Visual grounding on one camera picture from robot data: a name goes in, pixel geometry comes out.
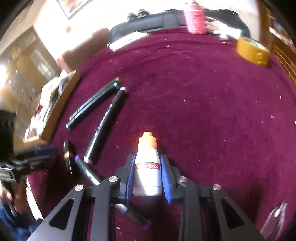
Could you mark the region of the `left hand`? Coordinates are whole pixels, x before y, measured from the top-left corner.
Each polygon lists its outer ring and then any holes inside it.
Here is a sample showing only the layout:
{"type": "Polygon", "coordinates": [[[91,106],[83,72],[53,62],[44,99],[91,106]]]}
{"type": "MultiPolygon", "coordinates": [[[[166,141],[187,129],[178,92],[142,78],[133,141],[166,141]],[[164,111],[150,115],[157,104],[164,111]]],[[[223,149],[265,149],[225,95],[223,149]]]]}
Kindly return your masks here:
{"type": "Polygon", "coordinates": [[[11,192],[1,184],[1,201],[4,203],[13,202],[14,209],[19,214],[29,211],[30,208],[27,202],[25,182],[21,179],[18,183],[15,183],[14,194],[11,194],[11,192]]]}

